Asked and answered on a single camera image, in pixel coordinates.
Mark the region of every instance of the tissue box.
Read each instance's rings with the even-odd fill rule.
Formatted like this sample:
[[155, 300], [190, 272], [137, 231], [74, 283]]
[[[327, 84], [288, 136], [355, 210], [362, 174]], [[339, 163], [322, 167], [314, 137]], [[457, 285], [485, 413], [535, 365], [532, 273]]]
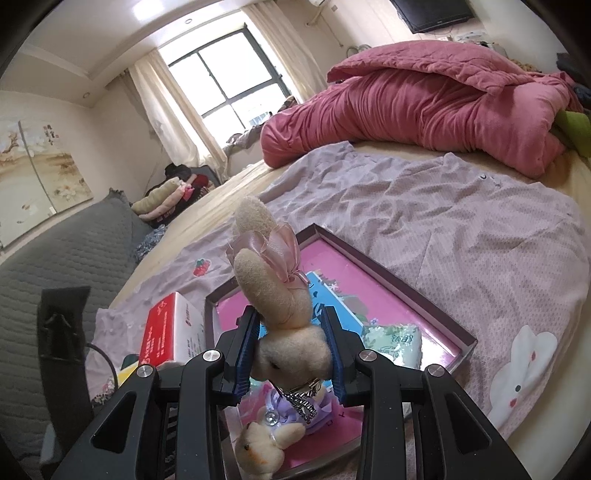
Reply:
[[180, 293], [160, 300], [148, 313], [139, 364], [157, 369], [184, 365], [205, 350], [203, 316]]

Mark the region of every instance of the metal screw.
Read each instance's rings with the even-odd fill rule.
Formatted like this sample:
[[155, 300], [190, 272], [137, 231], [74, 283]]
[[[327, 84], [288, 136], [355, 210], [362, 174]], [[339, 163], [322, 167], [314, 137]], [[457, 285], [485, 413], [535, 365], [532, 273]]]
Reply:
[[441, 365], [431, 364], [427, 367], [427, 372], [429, 372], [434, 377], [442, 377], [445, 373], [445, 368]]
[[373, 350], [362, 350], [359, 353], [359, 358], [364, 362], [373, 362], [375, 359], [377, 359], [377, 357], [378, 354]]
[[207, 352], [205, 352], [203, 354], [203, 359], [206, 362], [214, 362], [218, 358], [220, 358], [221, 356], [222, 356], [222, 354], [220, 352], [218, 352], [217, 350], [208, 350]]
[[154, 367], [152, 365], [142, 365], [137, 369], [138, 377], [146, 378], [154, 373]]

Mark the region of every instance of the gray quilted mattress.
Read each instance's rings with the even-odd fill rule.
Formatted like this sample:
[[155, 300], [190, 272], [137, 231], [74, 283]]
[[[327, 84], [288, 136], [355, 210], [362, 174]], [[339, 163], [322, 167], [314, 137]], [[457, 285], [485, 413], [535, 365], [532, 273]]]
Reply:
[[109, 307], [131, 276], [137, 266], [135, 247], [150, 231], [125, 195], [111, 191], [0, 264], [0, 434], [33, 478], [39, 477], [49, 420], [37, 361], [41, 290], [92, 288], [83, 317], [91, 341], [97, 309]]

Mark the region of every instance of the wall-mounted tv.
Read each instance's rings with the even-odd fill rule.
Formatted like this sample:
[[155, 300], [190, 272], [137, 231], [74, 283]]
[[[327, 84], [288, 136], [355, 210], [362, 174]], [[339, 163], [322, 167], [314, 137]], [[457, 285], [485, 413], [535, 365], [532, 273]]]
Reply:
[[390, 0], [413, 33], [425, 33], [474, 18], [466, 0]]

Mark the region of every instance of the white curtain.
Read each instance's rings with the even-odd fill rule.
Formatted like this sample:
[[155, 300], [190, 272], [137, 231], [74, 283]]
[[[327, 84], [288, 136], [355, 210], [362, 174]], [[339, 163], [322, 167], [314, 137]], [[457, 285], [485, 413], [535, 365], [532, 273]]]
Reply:
[[326, 88], [326, 80], [316, 60], [296, 29], [273, 0], [242, 8], [271, 46], [295, 84], [300, 103]]
[[221, 181], [228, 178], [228, 158], [211, 135], [158, 50], [129, 68], [148, 119], [176, 165], [209, 165]]

